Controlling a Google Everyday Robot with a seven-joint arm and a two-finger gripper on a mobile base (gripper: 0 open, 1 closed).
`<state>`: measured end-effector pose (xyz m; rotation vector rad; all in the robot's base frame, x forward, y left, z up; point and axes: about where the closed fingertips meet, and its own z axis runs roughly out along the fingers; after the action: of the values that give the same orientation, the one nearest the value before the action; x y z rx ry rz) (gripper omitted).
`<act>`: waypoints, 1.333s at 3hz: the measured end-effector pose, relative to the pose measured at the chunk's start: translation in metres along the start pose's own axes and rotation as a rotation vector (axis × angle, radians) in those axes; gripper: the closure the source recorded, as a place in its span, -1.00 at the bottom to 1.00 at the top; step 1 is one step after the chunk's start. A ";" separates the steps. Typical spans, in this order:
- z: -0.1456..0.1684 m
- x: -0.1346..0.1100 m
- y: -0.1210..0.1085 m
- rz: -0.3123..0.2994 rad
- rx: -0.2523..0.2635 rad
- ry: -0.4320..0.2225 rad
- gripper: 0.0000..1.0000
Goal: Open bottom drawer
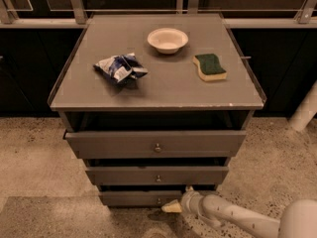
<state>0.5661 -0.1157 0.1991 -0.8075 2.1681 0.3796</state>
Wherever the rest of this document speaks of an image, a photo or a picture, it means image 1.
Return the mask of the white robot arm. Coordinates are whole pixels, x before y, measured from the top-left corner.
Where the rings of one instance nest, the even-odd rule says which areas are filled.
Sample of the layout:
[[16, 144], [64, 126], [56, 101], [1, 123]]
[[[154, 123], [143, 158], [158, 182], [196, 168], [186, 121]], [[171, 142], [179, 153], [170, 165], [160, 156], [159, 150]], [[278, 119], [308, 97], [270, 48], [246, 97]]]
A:
[[235, 224], [255, 238], [317, 238], [317, 201], [298, 199], [285, 207], [280, 219], [238, 206], [216, 194], [203, 195], [191, 186], [181, 199], [161, 207], [167, 213], [194, 214], [220, 228], [221, 220]]

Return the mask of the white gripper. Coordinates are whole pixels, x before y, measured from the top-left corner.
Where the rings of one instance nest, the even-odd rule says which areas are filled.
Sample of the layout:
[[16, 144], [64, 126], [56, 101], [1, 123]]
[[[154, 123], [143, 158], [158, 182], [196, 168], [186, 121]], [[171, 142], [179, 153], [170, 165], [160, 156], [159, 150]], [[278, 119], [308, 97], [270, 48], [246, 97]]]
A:
[[204, 196], [195, 191], [191, 185], [185, 187], [186, 193], [181, 202], [177, 199], [163, 205], [161, 210], [166, 213], [188, 213], [198, 215], [201, 212], [201, 202]]

